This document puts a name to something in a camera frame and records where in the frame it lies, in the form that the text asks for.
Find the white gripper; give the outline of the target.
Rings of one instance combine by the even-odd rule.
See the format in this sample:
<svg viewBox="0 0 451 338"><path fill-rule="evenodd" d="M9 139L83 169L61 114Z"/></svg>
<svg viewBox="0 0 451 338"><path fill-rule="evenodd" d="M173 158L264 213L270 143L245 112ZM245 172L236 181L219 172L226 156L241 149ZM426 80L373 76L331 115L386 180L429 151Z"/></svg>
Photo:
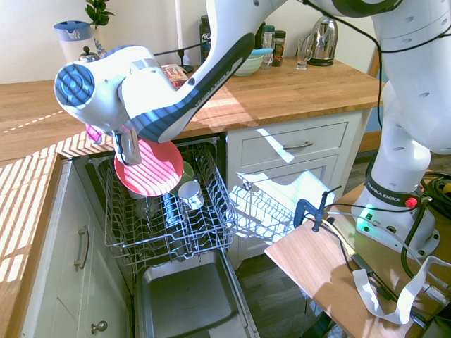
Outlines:
<svg viewBox="0 0 451 338"><path fill-rule="evenodd" d="M128 166L142 162L137 133L134 129L118 134L118 159Z"/></svg>

